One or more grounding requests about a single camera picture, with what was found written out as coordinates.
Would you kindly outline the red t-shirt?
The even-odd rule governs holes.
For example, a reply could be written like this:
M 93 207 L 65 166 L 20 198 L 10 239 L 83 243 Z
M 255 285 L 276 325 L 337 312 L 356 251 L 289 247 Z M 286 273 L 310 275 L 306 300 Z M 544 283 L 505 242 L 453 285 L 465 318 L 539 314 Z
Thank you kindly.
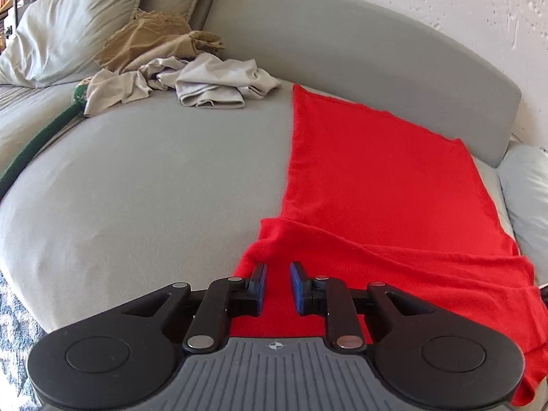
M 547 309 L 463 142 L 298 85 L 292 106 L 281 213 L 262 221 L 236 270 L 266 265 L 264 309 L 236 318 L 231 335 L 323 333 L 320 317 L 295 310 L 299 261 L 308 275 L 382 281 L 504 333 L 525 356 L 513 404 L 531 403 L 547 375 Z

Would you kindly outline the light grey crumpled garment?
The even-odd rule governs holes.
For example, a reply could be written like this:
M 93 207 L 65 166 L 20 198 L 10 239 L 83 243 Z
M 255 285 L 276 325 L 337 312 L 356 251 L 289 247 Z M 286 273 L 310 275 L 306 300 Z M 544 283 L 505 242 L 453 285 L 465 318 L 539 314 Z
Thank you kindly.
M 261 100 L 280 86 L 254 60 L 221 60 L 209 53 L 193 60 L 156 58 L 135 71 L 96 73 L 86 88 L 84 115 L 93 117 L 154 91 L 170 90 L 185 107 L 239 109 L 248 99 Z

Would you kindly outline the blue patterned rug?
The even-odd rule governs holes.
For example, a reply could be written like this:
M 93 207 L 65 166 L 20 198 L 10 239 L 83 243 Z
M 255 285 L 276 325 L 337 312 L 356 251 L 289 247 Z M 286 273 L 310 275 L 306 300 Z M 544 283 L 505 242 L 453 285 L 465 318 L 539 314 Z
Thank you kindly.
M 1 276 L 1 409 L 40 410 L 27 373 L 30 350 L 46 333 Z

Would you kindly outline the tan crumpled garment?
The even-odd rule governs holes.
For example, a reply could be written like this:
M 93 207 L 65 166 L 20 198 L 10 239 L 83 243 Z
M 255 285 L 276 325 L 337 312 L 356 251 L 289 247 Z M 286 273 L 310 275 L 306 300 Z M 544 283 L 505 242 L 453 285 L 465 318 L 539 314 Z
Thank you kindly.
M 183 16 L 139 9 L 93 60 L 101 69 L 123 73 L 137 71 L 154 59 L 193 60 L 201 53 L 218 56 L 223 50 L 219 35 L 192 30 Z

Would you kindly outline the left sofa seat cushion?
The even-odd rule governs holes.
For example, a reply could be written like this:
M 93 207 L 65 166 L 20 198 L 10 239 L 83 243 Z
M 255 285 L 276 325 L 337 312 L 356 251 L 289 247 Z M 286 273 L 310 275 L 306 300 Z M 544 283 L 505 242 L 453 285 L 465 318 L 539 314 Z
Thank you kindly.
M 1 86 L 1 173 L 34 136 L 73 103 L 76 86 L 76 82 L 46 88 Z

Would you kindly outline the grey sofa backrest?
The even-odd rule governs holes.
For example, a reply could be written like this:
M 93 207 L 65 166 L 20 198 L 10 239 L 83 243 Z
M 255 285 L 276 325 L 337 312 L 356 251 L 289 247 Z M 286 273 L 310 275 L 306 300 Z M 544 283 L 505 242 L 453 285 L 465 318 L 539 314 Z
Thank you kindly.
M 491 166 L 505 155 L 518 86 L 412 18 L 362 0 L 198 0 L 190 24 L 230 59 L 459 138 Z

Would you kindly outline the olive throw pillow front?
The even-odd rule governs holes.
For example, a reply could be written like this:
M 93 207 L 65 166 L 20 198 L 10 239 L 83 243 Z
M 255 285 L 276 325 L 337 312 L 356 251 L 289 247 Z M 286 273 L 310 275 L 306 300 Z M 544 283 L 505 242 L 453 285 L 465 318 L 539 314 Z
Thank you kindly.
M 141 0 L 38 0 L 1 54 L 1 84 L 44 88 L 98 70 L 94 56 L 133 18 Z

